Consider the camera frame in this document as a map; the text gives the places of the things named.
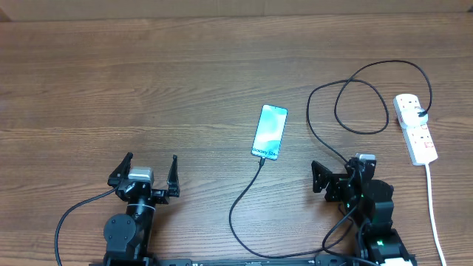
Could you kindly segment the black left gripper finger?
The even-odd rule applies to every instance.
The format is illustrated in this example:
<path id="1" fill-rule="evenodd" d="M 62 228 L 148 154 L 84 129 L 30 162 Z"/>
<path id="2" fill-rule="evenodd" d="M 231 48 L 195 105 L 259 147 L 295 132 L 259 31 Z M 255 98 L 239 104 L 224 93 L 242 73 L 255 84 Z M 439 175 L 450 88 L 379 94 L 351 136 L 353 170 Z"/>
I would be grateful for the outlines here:
<path id="1" fill-rule="evenodd" d="M 109 175 L 107 185 L 117 187 L 123 179 L 128 177 L 133 153 L 128 152 L 118 167 Z"/>
<path id="2" fill-rule="evenodd" d="M 173 155 L 173 161 L 171 163 L 171 168 L 169 170 L 169 175 L 167 179 L 168 184 L 168 195 L 170 197 L 179 197 L 180 196 L 180 184 L 177 173 L 177 155 Z"/>

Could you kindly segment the blue Galaxy smartphone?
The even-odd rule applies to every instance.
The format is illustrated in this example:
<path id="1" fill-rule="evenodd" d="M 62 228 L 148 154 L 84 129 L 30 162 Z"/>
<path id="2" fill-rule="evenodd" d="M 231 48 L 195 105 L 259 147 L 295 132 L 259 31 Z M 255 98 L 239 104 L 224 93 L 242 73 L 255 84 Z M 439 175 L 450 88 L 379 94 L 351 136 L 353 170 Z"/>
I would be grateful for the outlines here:
<path id="1" fill-rule="evenodd" d="M 251 153 L 254 156 L 277 160 L 285 130 L 288 110 L 265 104 L 259 116 Z"/>

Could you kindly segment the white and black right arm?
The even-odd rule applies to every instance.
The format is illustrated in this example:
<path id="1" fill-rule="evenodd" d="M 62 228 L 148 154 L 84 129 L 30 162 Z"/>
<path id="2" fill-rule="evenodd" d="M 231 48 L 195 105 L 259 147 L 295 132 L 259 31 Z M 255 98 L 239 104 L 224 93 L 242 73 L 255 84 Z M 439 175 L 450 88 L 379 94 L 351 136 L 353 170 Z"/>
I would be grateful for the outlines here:
<path id="1" fill-rule="evenodd" d="M 345 255 L 322 248 L 337 265 L 416 265 L 398 232 L 392 227 L 394 187 L 374 178 L 377 160 L 373 154 L 357 154 L 344 165 L 344 174 L 335 174 L 317 161 L 311 163 L 313 191 L 325 191 L 328 202 L 340 202 L 347 212 L 337 222 L 339 227 L 351 219 L 358 228 L 355 253 Z"/>

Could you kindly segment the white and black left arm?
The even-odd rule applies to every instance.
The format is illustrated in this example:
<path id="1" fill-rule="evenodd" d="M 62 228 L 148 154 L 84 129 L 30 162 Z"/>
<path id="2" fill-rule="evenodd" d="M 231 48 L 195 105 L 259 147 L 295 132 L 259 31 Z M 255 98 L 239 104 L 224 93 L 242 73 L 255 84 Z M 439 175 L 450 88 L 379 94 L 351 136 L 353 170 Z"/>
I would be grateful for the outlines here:
<path id="1" fill-rule="evenodd" d="M 156 255 L 149 252 L 156 206 L 168 205 L 180 195 L 177 155 L 172 158 L 167 189 L 154 188 L 153 169 L 133 167 L 132 158 L 133 153 L 127 153 L 107 181 L 127 206 L 125 213 L 112 216 L 104 225 L 104 265 L 159 265 Z"/>

